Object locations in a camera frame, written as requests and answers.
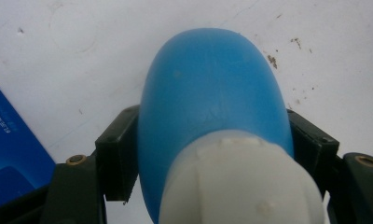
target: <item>brass screw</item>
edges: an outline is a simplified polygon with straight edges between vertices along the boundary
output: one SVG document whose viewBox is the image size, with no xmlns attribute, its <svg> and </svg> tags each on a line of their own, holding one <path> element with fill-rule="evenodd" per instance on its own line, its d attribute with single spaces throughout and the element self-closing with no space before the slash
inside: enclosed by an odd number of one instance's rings
<svg viewBox="0 0 373 224">
<path fill-rule="evenodd" d="M 373 167 L 373 159 L 369 158 L 369 157 L 366 157 L 366 156 L 356 156 L 355 159 L 365 165 L 365 166 L 368 166 L 368 167 Z"/>
<path fill-rule="evenodd" d="M 84 155 L 75 155 L 70 157 L 65 163 L 67 165 L 78 165 L 84 162 L 87 159 Z"/>
</svg>

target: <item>blue plastic bottle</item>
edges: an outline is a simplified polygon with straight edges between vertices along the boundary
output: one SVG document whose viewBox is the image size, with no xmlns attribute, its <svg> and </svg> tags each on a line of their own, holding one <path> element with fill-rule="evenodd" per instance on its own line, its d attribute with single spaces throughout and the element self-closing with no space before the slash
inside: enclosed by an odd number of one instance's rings
<svg viewBox="0 0 373 224">
<path fill-rule="evenodd" d="M 220 130 L 252 133 L 293 156 L 283 99 L 259 50 L 227 30 L 184 32 L 159 51 L 141 102 L 139 170 L 154 223 L 174 158 L 197 138 Z"/>
</svg>

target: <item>dirt spot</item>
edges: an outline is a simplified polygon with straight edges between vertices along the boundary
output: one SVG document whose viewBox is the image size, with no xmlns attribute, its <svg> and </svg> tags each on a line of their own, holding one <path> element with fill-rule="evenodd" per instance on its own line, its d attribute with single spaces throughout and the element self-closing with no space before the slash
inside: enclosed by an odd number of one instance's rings
<svg viewBox="0 0 373 224">
<path fill-rule="evenodd" d="M 23 29 L 21 29 L 21 28 L 18 29 L 18 35 L 24 35 Z"/>
<path fill-rule="evenodd" d="M 291 43 L 293 43 L 293 42 L 296 42 L 297 45 L 299 46 L 299 49 L 302 49 L 302 47 L 300 46 L 300 40 L 299 40 L 299 38 L 291 39 Z"/>
<path fill-rule="evenodd" d="M 273 67 L 274 67 L 275 69 L 277 69 L 276 58 L 275 58 L 275 57 L 271 57 L 270 55 L 268 55 L 268 60 L 269 60 L 269 62 L 273 65 Z"/>
</svg>

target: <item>blue plastic object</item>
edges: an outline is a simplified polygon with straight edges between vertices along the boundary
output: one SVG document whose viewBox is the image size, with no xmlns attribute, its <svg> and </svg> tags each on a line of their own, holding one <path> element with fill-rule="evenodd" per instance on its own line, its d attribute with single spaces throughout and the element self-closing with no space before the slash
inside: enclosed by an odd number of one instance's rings
<svg viewBox="0 0 373 224">
<path fill-rule="evenodd" d="M 47 185 L 55 162 L 0 91 L 0 205 Z"/>
<path fill-rule="evenodd" d="M 230 129 L 255 134 L 293 156 L 283 98 L 259 50 L 227 30 L 177 35 L 150 67 L 139 116 L 139 172 L 154 223 L 177 154 L 207 133 Z"/>
</svg>

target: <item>white bottle cap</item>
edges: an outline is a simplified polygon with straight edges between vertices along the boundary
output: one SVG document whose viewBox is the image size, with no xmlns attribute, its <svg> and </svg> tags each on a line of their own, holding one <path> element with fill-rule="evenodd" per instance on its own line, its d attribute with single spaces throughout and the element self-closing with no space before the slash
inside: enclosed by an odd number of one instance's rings
<svg viewBox="0 0 373 224">
<path fill-rule="evenodd" d="M 274 144 L 241 131 L 209 133 L 174 161 L 160 224 L 324 223 L 309 174 Z"/>
</svg>

